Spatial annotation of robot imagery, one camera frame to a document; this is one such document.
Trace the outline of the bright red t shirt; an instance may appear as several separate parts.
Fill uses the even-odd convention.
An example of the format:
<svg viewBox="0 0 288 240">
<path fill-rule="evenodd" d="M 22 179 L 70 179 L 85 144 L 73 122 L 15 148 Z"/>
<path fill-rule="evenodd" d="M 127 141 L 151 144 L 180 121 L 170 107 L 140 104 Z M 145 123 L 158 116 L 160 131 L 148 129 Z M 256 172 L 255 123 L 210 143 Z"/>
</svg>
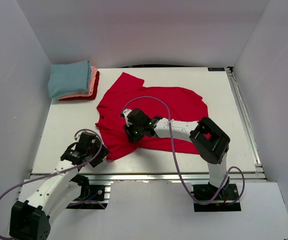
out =
<svg viewBox="0 0 288 240">
<path fill-rule="evenodd" d="M 182 87 L 144 87 L 144 80 L 122 73 L 105 93 L 97 106 L 99 121 L 96 123 L 101 138 L 109 150 L 107 159 L 114 161 L 138 148 L 171 152 L 170 138 L 144 137 L 130 143 L 121 118 L 124 107 L 139 108 L 148 117 L 171 116 L 176 121 L 192 122 L 208 117 L 208 107 L 194 91 Z"/>
</svg>

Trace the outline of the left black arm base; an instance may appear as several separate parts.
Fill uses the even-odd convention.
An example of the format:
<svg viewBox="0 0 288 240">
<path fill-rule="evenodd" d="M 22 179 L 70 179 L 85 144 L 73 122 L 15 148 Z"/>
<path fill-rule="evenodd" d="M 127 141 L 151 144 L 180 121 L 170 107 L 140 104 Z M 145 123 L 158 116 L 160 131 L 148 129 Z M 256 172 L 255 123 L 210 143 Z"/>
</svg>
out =
<svg viewBox="0 0 288 240">
<path fill-rule="evenodd" d="M 89 178 L 83 175 L 75 176 L 71 182 L 81 187 L 79 196 L 70 203 L 67 209 L 104 210 L 108 203 L 105 201 L 105 185 L 91 184 Z"/>
</svg>

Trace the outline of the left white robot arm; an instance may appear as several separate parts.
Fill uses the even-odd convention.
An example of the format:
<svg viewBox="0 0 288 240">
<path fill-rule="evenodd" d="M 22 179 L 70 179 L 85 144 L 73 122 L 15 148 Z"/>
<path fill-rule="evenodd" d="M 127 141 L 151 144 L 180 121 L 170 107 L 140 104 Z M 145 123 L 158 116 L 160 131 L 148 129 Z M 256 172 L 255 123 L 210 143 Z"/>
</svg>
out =
<svg viewBox="0 0 288 240">
<path fill-rule="evenodd" d="M 42 185 L 27 199 L 16 201 L 11 209 L 9 235 L 18 240 L 45 240 L 51 225 L 67 207 L 95 202 L 102 189 L 90 185 L 80 170 L 96 167 L 109 154 L 99 134 L 81 129 Z"/>
</svg>

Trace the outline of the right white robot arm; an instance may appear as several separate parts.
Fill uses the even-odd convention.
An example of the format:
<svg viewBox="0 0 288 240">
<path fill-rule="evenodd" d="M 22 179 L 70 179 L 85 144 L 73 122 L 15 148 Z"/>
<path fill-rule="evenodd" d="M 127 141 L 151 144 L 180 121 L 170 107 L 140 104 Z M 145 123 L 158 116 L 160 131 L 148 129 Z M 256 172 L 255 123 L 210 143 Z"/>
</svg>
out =
<svg viewBox="0 0 288 240">
<path fill-rule="evenodd" d="M 199 121 L 189 122 L 161 116 L 149 118 L 138 108 L 125 109 L 121 116 L 126 121 L 124 130 L 131 143 L 149 137 L 161 140 L 173 138 L 193 145 L 208 164 L 210 195 L 219 200 L 227 194 L 228 178 L 225 175 L 230 138 L 210 118 L 203 117 Z"/>
</svg>

